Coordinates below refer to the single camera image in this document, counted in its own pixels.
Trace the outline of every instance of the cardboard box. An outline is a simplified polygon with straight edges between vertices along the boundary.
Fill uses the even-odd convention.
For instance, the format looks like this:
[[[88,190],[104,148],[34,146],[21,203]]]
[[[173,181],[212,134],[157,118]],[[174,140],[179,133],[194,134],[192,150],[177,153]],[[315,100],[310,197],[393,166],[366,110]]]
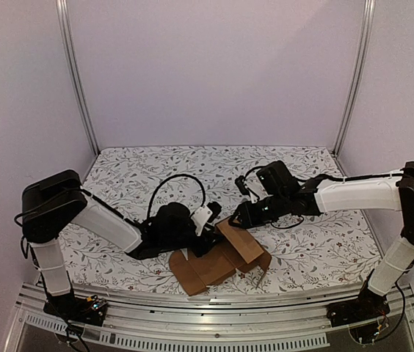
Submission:
[[[170,257],[170,268],[189,296],[207,291],[208,286],[219,285],[236,270],[247,273],[259,266],[266,275],[272,256],[251,234],[228,224],[228,219],[216,225],[216,231],[225,236],[209,253],[197,258],[188,250],[187,258],[182,251]]]

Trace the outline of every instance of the aluminum frame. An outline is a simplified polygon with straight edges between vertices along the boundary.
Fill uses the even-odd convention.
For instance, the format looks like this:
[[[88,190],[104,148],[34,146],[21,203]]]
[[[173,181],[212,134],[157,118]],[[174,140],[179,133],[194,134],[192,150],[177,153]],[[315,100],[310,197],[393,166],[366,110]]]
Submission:
[[[338,135],[336,137],[332,154],[338,157],[341,154],[344,141],[346,139],[349,124],[354,111],[357,94],[359,91],[360,82],[362,80],[363,68],[366,61],[368,44],[371,36],[371,26],[374,20],[375,0],[366,0],[364,11],[362,29],[360,31],[359,47],[357,50],[357,58],[355,60],[354,74],[352,76],[351,87],[347,95],[346,105],[341,124],[339,126]]]
[[[167,346],[166,351],[168,348],[171,351],[194,351],[195,346],[209,346],[213,351],[231,352],[235,350],[234,346],[244,346],[245,351],[254,351],[251,346],[263,346],[263,351],[271,351],[271,347],[267,350],[264,346],[276,348],[282,343],[292,347],[284,351],[325,347],[326,333],[348,328],[331,327],[326,318],[326,306],[331,302],[354,298],[360,286],[344,285],[306,292],[246,297],[202,296],[199,297],[201,299],[83,285],[74,285],[74,288],[78,296],[97,293],[106,296],[109,302],[108,315],[101,328],[84,326],[83,338],[88,342],[130,348],[131,351],[150,351],[148,346],[158,343],[160,347]],[[414,295],[409,285],[404,286],[403,291],[414,344]],[[43,313],[45,301],[42,287],[23,285],[14,308],[15,316],[5,352],[18,350],[26,323],[62,334],[63,321]],[[401,314],[402,297],[398,290],[389,292],[388,302],[391,306],[390,316]],[[309,342],[317,341],[315,339],[319,340],[320,337],[320,343],[311,346]]]
[[[98,144],[98,139],[96,138],[95,129],[91,122],[90,111],[88,110],[78,65],[76,63],[67,0],[57,0],[57,14],[59,17],[60,32],[62,34],[62,43],[65,49],[65,57],[67,58],[68,70],[72,79],[73,91],[75,92],[75,99],[79,108],[81,122],[83,123],[84,132],[87,135],[91,151],[97,156],[101,152],[101,149]]]

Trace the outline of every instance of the wire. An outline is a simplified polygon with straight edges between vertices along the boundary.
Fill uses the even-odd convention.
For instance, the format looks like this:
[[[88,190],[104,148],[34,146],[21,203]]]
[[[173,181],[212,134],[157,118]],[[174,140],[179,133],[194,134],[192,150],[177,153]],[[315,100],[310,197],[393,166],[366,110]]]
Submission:
[[[70,342],[70,333],[69,333],[69,330],[70,330],[76,335],[76,337],[78,337],[78,340],[84,346],[84,349],[86,350],[86,352],[90,352],[90,348],[88,347],[87,343],[81,338],[81,334],[78,333],[77,331],[75,331],[73,325],[68,320],[63,319],[63,321],[65,322],[65,324],[67,324],[67,344],[76,352],[84,352],[84,351],[79,350],[78,348],[76,348],[73,345],[74,342]]]
[[[293,229],[294,227],[299,226],[301,223],[304,222],[304,220],[305,219],[303,218],[303,216],[300,216],[299,221],[296,222],[295,224],[284,226],[284,227],[275,226],[274,224],[271,224],[271,226],[278,230],[289,230],[289,229]]]
[[[173,176],[169,176],[168,178],[165,178],[156,188],[155,191],[153,192],[153,194],[151,195],[150,198],[150,202],[148,203],[148,210],[147,210],[147,219],[150,218],[150,214],[151,214],[151,208],[153,207],[153,201],[155,200],[155,196],[158,193],[158,191],[160,190],[160,188],[167,182],[171,181],[173,178],[178,178],[178,177],[187,177],[190,178],[192,180],[194,180],[195,182],[197,182],[197,184],[200,187],[200,190],[202,191],[202,205],[201,207],[203,207],[206,203],[206,189],[204,188],[204,185],[199,181],[199,179],[195,176],[189,175],[189,174],[176,174]]]
[[[395,286],[396,286],[396,288],[398,289],[398,291],[401,293],[401,297],[403,298],[403,310],[402,310],[401,315],[400,315],[400,317],[399,317],[399,319],[398,319],[398,323],[396,323],[396,325],[395,325],[395,327],[393,328],[393,330],[391,330],[390,332],[388,332],[388,333],[387,333],[384,337],[380,337],[379,339],[377,338],[376,342],[378,342],[378,341],[382,341],[382,340],[384,340],[384,339],[389,338],[389,337],[392,335],[392,333],[394,333],[394,332],[395,332],[395,330],[397,330],[397,329],[398,329],[399,324],[401,324],[401,322],[402,322],[402,320],[403,320],[403,318],[404,318],[404,312],[405,312],[405,310],[406,310],[406,297],[404,296],[404,292],[403,292],[403,290],[402,290],[402,289],[400,288],[400,286],[398,285],[398,282],[395,282]]]
[[[262,169],[263,167],[266,167],[266,165],[254,166],[252,169],[249,169],[249,170],[246,172],[246,174],[244,174],[244,178],[248,177],[248,175],[249,175],[251,172],[253,172],[253,171],[255,171],[255,170]]]
[[[120,217],[122,220],[124,220],[126,223],[136,227],[136,228],[140,228],[140,224],[134,220],[130,220],[129,218],[126,218],[120,211],[118,211],[117,209],[113,208],[111,205],[107,204],[106,202],[104,202],[101,198],[97,197],[96,195],[94,195],[93,193],[91,193],[90,191],[81,188],[80,191],[85,194],[86,196],[88,196],[89,198],[93,198],[96,202],[98,202],[99,204],[103,205],[107,210],[109,210],[110,212],[112,212],[113,214],[115,214],[116,216]]]
[[[36,210],[41,209],[41,207],[43,207],[44,205],[47,205],[48,203],[53,202],[55,199],[59,198],[60,196],[66,194],[66,193],[72,192],[72,191],[81,191],[81,189],[80,188],[67,188],[64,191],[61,191],[61,192],[57,193],[56,195],[50,197],[45,202],[40,203],[37,207],[34,207],[32,209],[29,209],[29,210],[26,210],[23,213],[19,213],[17,216],[15,216],[13,218],[13,221],[19,227],[23,227],[23,224],[18,221],[19,218],[22,218],[22,217],[24,217],[26,215],[29,215],[31,213],[35,213]]]
[[[24,240],[26,240],[26,249],[24,249]],[[29,243],[27,241],[27,239],[23,236],[21,237],[21,253],[23,253],[23,257],[24,259],[28,259],[28,254],[29,254]]]

